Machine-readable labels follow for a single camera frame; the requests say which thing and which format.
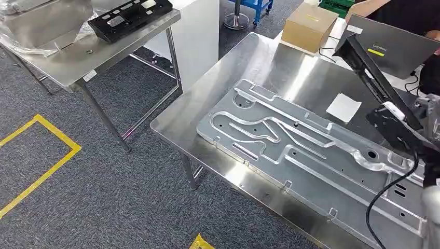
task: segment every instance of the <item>lenovo logo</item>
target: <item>lenovo logo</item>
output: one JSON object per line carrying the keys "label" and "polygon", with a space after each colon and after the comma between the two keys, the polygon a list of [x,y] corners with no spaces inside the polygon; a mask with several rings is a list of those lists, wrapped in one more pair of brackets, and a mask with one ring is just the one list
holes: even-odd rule
{"label": "lenovo logo", "polygon": [[377,46],[377,45],[373,45],[373,47],[378,48],[378,49],[383,50],[383,51],[386,51],[386,50],[387,50],[386,48],[382,48],[382,47]]}

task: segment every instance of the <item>stainless steel table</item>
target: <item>stainless steel table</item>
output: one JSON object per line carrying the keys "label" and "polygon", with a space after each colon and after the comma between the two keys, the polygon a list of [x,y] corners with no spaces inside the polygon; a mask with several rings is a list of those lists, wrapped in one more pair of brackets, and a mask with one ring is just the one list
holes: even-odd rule
{"label": "stainless steel table", "polygon": [[[117,7],[117,1],[100,2],[100,7],[104,9],[112,9]],[[73,93],[80,91],[84,95],[85,100],[94,108],[106,127],[110,130],[116,141],[127,151],[130,150],[125,139],[138,128],[147,117],[162,104],[173,92],[181,88],[181,78],[178,71],[176,52],[174,48],[173,35],[171,25],[180,19],[181,15],[178,10],[173,9],[171,12],[162,16],[153,23],[141,28],[140,30],[124,37],[116,43],[108,44],[97,38],[95,35],[89,35],[85,38],[65,47],[61,51],[44,57],[35,54],[23,54],[13,52],[5,48],[10,55],[27,73],[29,73],[34,81],[43,87],[47,93],[49,91],[41,82],[48,78],[58,84],[67,92]],[[167,71],[149,63],[148,61],[132,54],[138,50],[147,41],[155,37],[160,32],[166,30],[168,44],[170,47],[172,63],[174,67],[174,75]],[[86,87],[88,75],[100,74],[111,66],[115,65],[123,58],[131,56],[136,60],[149,65],[168,76],[176,79],[177,85],[171,89],[155,106],[153,106],[136,124],[134,124],[124,135],[120,135],[115,126],[103,112],[101,106],[95,100],[93,95]],[[45,76],[37,78],[28,68],[27,64],[33,66],[43,73]]]}
{"label": "stainless steel table", "polygon": [[[182,153],[184,171],[191,187],[196,188],[195,180],[206,168],[284,217],[321,247],[370,248],[197,134],[196,125],[202,117],[240,79],[261,85],[376,143],[383,141],[365,119],[366,113],[378,103],[352,71],[251,33],[150,124],[161,138]],[[347,125],[326,113],[339,93],[362,102]],[[201,165],[195,173],[188,158]]]}

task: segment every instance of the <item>aluminum plate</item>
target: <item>aluminum plate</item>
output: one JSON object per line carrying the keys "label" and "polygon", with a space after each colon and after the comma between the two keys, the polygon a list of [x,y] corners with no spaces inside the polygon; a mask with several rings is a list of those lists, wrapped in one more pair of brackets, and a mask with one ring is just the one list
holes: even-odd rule
{"label": "aluminum plate", "polygon": [[[374,195],[414,162],[241,80],[200,121],[197,132],[280,189],[372,247],[365,225]],[[424,168],[377,202],[371,224],[387,248],[421,248]]]}

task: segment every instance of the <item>laptop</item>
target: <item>laptop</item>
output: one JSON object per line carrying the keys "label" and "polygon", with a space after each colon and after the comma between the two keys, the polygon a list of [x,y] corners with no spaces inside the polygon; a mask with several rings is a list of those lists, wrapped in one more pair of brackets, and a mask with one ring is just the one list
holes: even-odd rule
{"label": "laptop", "polygon": [[381,71],[400,79],[408,78],[440,48],[440,41],[352,15],[336,51],[353,34]]}

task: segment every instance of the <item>yellow floor tape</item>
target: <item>yellow floor tape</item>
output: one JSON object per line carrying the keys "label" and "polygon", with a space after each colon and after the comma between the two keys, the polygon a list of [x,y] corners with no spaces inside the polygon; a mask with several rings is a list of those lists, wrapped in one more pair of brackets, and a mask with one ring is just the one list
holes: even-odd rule
{"label": "yellow floor tape", "polygon": [[208,244],[200,234],[197,235],[196,239],[189,247],[189,249],[215,249],[213,246]]}
{"label": "yellow floor tape", "polygon": [[53,126],[49,121],[43,118],[40,114],[35,115],[35,117],[29,121],[27,124],[23,125],[21,128],[13,132],[11,135],[7,136],[5,139],[0,141],[0,148],[4,146],[7,142],[11,141],[14,137],[18,136],[24,130],[29,128],[36,122],[41,123],[46,129],[55,134],[61,141],[67,144],[72,150],[67,153],[59,162],[50,168],[46,173],[44,173],[38,180],[36,180],[31,186],[29,186],[25,191],[19,194],[13,201],[6,205],[0,210],[0,219],[13,207],[15,207],[20,201],[22,201],[26,196],[28,196],[32,191],[34,191],[41,183],[43,183],[47,178],[49,178],[55,171],[57,171],[63,164],[65,164],[69,159],[72,158],[78,151],[81,150],[81,146],[73,142],[68,136],[61,132],[57,127]]}

